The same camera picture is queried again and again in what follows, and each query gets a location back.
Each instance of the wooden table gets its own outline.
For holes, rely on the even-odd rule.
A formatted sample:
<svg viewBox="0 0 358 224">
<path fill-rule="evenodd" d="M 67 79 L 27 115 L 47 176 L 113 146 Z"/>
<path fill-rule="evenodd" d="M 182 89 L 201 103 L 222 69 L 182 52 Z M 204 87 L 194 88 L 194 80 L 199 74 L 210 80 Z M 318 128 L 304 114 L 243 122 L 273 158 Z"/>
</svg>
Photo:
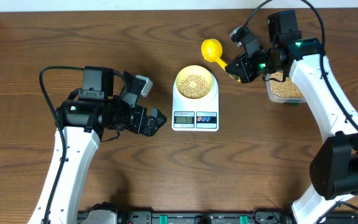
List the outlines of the wooden table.
<svg viewBox="0 0 358 224">
<path fill-rule="evenodd" d="M 270 45 L 262 10 L 250 23 Z M 358 9 L 320 10 L 328 57 L 358 110 Z M 169 117 L 152 138 L 123 132 L 103 142 L 90 165 L 80 209 L 103 201 L 154 210 L 244 211 L 288 208 L 310 185 L 309 164 L 321 147 L 307 104 L 272 103 L 265 83 L 234 82 L 201 55 L 217 38 L 223 59 L 251 10 L 0 13 L 0 223 L 24 223 L 39 199 L 52 158 L 55 126 L 39 87 L 47 65 L 104 66 L 149 77 L 139 104 Z M 314 14 L 297 10 L 304 37 L 319 37 Z M 172 85 L 185 66 L 212 71 L 220 87 L 216 133 L 174 132 Z M 55 106 L 81 86 L 82 73 L 50 71 L 45 85 Z M 115 84 L 116 92 L 122 82 Z M 104 138 L 114 131 L 106 131 Z M 358 205 L 358 197 L 350 201 Z"/>
</svg>

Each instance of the black metal base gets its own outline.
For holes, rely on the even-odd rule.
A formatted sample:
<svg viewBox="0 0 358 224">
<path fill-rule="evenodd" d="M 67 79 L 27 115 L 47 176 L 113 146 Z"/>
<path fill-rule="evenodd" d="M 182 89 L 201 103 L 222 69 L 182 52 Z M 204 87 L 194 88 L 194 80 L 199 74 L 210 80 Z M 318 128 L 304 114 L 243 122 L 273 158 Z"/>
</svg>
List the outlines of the black metal base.
<svg viewBox="0 0 358 224">
<path fill-rule="evenodd" d="M 117 213 L 117 224 L 301 224 L 293 221 L 289 213 L 254 212 L 245 213 L 172 213 L 172 212 L 123 212 L 114 205 L 104 202 L 92 210 L 103 209 Z M 88 212 L 79 213 L 77 223 L 81 223 Z M 357 213 L 332 213 L 324 224 L 358 224 Z"/>
</svg>

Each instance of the yellow spoon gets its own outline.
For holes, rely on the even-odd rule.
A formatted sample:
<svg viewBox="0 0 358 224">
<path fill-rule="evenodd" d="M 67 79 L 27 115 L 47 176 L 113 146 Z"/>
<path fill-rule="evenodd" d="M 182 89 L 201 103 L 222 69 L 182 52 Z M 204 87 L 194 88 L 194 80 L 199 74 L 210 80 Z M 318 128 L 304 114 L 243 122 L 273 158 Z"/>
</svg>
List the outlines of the yellow spoon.
<svg viewBox="0 0 358 224">
<path fill-rule="evenodd" d="M 223 68 L 223 70 L 227 66 L 227 64 L 221 59 L 223 48 L 218 40 L 204 40 L 203 44 L 201 45 L 201 53 L 203 53 L 205 60 L 208 62 L 218 63 Z"/>
</svg>

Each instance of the white wall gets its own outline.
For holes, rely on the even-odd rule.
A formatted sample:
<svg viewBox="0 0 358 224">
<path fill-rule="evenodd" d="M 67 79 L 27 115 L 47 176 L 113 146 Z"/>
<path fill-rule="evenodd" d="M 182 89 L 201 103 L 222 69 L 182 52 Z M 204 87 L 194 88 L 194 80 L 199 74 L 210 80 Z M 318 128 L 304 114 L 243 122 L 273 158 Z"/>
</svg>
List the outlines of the white wall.
<svg viewBox="0 0 358 224">
<path fill-rule="evenodd" d="M 0 12 L 103 11 L 255 8 L 264 0 L 0 0 Z M 315 7 L 358 7 L 358 0 L 310 0 Z M 275 0 L 265 7 L 307 7 L 297 0 Z"/>
</svg>

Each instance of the clear plastic container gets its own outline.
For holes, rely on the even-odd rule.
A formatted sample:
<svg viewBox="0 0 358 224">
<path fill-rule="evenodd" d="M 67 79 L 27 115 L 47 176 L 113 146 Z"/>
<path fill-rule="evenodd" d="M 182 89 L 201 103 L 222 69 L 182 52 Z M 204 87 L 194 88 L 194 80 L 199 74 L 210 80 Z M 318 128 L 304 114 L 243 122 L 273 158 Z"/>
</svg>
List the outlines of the clear plastic container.
<svg viewBox="0 0 358 224">
<path fill-rule="evenodd" d="M 266 80 L 268 80 L 272 75 L 267 74 Z M 280 97 L 273 93 L 272 86 L 270 82 L 274 81 L 267 81 L 266 82 L 266 89 L 267 89 L 267 95 L 271 102 L 274 103 L 305 103 L 305 98 L 286 98 L 286 97 Z"/>
</svg>

